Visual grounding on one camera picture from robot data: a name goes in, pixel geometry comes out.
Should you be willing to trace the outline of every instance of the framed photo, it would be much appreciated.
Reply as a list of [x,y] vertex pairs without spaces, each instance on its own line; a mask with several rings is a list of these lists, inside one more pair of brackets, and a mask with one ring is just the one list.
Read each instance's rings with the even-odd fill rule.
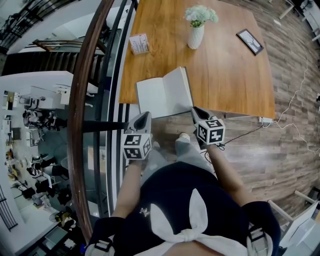
[[236,35],[250,48],[254,55],[257,55],[264,49],[248,29],[241,30]]

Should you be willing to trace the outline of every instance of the white bow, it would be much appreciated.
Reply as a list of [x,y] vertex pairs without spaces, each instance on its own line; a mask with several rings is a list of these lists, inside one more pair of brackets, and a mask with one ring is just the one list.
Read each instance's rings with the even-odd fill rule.
[[192,229],[187,228],[179,234],[174,234],[166,216],[155,204],[151,204],[150,220],[152,232],[165,242],[138,253],[137,256],[162,256],[175,244],[190,241],[198,241],[226,256],[248,256],[247,248],[238,241],[219,235],[202,234],[208,226],[207,207],[196,189],[192,191],[189,203],[189,220]]

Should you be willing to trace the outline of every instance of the navy blue shirt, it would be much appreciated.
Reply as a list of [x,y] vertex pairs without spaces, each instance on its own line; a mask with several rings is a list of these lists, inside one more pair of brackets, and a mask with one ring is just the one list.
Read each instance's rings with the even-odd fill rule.
[[157,205],[169,221],[173,233],[190,229],[189,203],[193,189],[197,189],[205,202],[208,226],[203,234],[222,236],[247,246],[249,222],[262,228],[273,241],[277,255],[280,226],[267,202],[255,201],[240,207],[220,187],[217,178],[207,170],[184,162],[176,162],[156,171],[141,187],[140,202],[126,219],[110,217],[99,219],[90,244],[106,241],[114,235],[116,255],[132,256],[162,244],[164,241],[151,229],[150,216],[140,213]]

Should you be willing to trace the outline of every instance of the black picture frame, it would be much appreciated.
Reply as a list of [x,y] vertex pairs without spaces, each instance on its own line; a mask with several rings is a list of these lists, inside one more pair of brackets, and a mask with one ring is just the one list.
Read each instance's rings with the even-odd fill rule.
[[[258,51],[255,51],[252,48],[252,46],[241,36],[241,34],[244,33],[244,32],[248,32],[250,34],[250,36],[260,45],[260,47],[258,48]],[[259,54],[264,49],[262,44],[254,37],[253,34],[250,33],[250,31],[248,29],[245,28],[245,29],[241,30],[240,32],[236,33],[236,35],[246,44],[246,46],[253,52],[254,55]]]

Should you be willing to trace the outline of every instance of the gray wood plank floor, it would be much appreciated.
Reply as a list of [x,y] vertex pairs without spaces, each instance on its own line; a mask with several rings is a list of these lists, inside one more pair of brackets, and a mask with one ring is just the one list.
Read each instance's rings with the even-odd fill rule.
[[[310,149],[317,150],[320,148],[320,113],[314,102],[320,93],[320,51],[316,50],[319,45],[311,42],[311,28],[306,21],[301,21],[302,17],[292,12],[279,20],[279,15],[287,8],[283,0],[273,0],[272,3],[267,0],[224,1],[252,11],[261,29],[273,77],[276,120],[299,90],[308,58],[302,91],[296,94],[279,125],[295,123],[301,136],[309,142]],[[225,142],[261,125],[256,117],[226,119],[224,122],[227,128]],[[194,127],[191,115],[187,113],[155,119],[152,130],[155,140],[168,150],[168,159],[174,160],[175,139],[181,132],[191,135]],[[191,138],[197,145],[195,137],[192,135]],[[306,143],[292,126],[280,129],[272,124],[267,129],[262,128],[230,142],[224,153],[259,200],[273,200],[292,216],[304,208],[304,201],[294,196],[294,191],[308,194],[319,179],[319,154],[307,151]]]

